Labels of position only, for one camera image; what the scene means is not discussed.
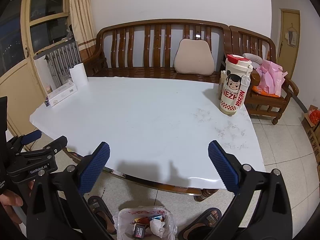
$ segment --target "wooden armchair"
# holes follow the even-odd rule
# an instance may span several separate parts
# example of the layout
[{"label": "wooden armchair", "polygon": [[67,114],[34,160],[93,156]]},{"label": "wooden armchair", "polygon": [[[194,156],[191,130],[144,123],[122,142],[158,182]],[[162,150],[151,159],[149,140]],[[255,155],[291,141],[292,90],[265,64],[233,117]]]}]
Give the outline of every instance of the wooden armchair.
[{"label": "wooden armchair", "polygon": [[[181,37],[172,37],[172,25],[180,25],[183,29]],[[141,50],[143,57],[142,65],[133,65],[133,44],[135,39],[135,31],[140,28],[144,29],[144,46],[137,46],[135,49]],[[169,78],[169,79],[185,79],[203,82],[219,83],[220,71],[215,71],[211,76],[199,76],[191,74],[178,74],[171,65],[171,40],[179,39],[201,39],[202,31],[204,31],[204,40],[209,44],[212,50],[211,30],[212,28],[220,29],[223,32],[224,55],[232,54],[231,31],[230,28],[221,23],[188,20],[188,19],[157,19],[124,23],[103,28],[99,31],[96,40],[96,48],[94,54],[85,60],[84,67],[87,76],[121,76],[121,77],[145,77],[145,78]],[[107,33],[112,34],[111,50],[104,50],[104,40]],[[161,53],[161,39],[164,39],[163,53]],[[150,65],[150,45],[152,52],[152,60]],[[110,56],[110,64],[107,64],[105,53]]]},{"label": "wooden armchair", "polygon": [[[252,53],[263,58],[262,44],[263,42],[266,42],[269,44],[270,61],[276,63],[276,46],[270,38],[236,26],[230,26],[230,30],[232,34],[233,54],[242,55],[243,53]],[[246,107],[250,104],[257,105],[257,107],[255,109],[247,107],[248,113],[274,116],[275,118],[272,120],[272,123],[274,125],[277,124],[289,104],[292,95],[297,96],[299,93],[297,85],[291,79],[287,77],[284,78],[285,81],[282,85],[282,89],[287,93],[286,97],[267,97],[252,91],[252,87],[257,86],[260,83],[259,74],[255,70],[252,71],[251,83],[244,104]],[[268,109],[262,110],[261,106],[268,106]],[[273,107],[278,107],[279,111],[272,111]]]}]

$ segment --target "orange bag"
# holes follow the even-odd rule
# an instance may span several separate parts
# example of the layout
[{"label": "orange bag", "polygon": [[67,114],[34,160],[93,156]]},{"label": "orange bag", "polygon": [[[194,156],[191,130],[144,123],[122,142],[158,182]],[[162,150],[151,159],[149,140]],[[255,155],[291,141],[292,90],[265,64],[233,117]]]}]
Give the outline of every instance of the orange bag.
[{"label": "orange bag", "polygon": [[257,94],[263,95],[263,96],[273,97],[273,98],[279,98],[279,96],[277,96],[277,95],[275,95],[275,94],[268,94],[268,93],[265,92],[262,88],[257,87],[257,86],[253,86],[253,87],[252,87],[252,91],[256,92]]}]

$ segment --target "white box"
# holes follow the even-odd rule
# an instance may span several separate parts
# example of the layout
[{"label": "white box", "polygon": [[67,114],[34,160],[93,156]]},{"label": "white box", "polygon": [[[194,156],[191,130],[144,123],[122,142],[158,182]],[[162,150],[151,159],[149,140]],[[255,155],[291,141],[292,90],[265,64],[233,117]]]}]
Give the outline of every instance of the white box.
[{"label": "white box", "polygon": [[76,85],[72,81],[69,81],[48,95],[49,103],[51,106],[54,106],[75,92],[77,92]]}]

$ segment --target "paper towel roll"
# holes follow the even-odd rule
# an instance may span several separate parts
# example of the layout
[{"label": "paper towel roll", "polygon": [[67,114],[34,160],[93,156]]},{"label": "paper towel roll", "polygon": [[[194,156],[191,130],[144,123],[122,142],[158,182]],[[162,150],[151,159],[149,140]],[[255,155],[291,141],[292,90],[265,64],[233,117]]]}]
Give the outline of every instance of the paper towel roll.
[{"label": "paper towel roll", "polygon": [[77,64],[69,70],[72,81],[77,88],[82,87],[88,83],[88,78],[87,74],[85,73],[83,63]]}]

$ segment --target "radiator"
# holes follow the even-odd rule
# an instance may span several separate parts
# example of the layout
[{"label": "radiator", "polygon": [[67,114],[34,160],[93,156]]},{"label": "radiator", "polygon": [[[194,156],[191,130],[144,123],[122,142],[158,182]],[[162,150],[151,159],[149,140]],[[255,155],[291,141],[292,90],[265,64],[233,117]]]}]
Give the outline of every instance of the radiator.
[{"label": "radiator", "polygon": [[81,63],[78,44],[76,41],[60,47],[45,56],[56,87],[63,85],[63,77],[70,73],[69,69]]}]

